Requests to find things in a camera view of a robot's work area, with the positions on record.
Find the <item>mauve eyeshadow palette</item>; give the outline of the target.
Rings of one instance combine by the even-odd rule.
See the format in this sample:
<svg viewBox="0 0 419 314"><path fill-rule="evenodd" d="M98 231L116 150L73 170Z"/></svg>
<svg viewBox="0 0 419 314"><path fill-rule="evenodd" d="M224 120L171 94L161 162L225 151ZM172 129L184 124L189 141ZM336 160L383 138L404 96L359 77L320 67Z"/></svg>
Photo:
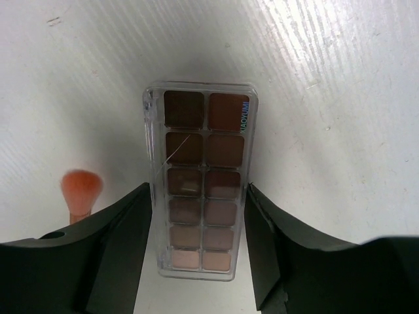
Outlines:
<svg viewBox="0 0 419 314"><path fill-rule="evenodd" d="M250 84L160 81L145 89L162 276L234 279L258 105Z"/></svg>

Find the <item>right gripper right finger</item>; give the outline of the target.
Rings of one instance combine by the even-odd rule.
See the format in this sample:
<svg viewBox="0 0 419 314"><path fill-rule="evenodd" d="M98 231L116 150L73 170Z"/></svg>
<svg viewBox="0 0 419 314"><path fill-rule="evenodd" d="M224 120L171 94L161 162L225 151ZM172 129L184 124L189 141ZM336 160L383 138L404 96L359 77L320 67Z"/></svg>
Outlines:
<svg viewBox="0 0 419 314"><path fill-rule="evenodd" d="M350 243L295 218L253 185L245 227L261 313L418 312L417 237Z"/></svg>

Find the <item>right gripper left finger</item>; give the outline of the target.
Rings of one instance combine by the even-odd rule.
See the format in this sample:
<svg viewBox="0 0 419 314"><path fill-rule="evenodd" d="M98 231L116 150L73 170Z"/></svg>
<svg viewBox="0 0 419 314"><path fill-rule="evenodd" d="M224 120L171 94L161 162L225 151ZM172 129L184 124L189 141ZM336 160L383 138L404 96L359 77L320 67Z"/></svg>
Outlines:
<svg viewBox="0 0 419 314"><path fill-rule="evenodd" d="M143 183L75 224L1 245L2 313L132 313L151 225Z"/></svg>

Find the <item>round pink makeup brush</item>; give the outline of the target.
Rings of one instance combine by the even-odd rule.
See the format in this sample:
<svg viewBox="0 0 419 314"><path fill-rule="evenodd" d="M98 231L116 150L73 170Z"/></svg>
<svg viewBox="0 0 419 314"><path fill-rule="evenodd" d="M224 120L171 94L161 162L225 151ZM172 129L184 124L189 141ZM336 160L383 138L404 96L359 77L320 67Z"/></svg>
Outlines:
<svg viewBox="0 0 419 314"><path fill-rule="evenodd" d="M91 215L92 208L103 190L103 181L91 171L68 171L60 184L69 210L69 224L75 224Z"/></svg>

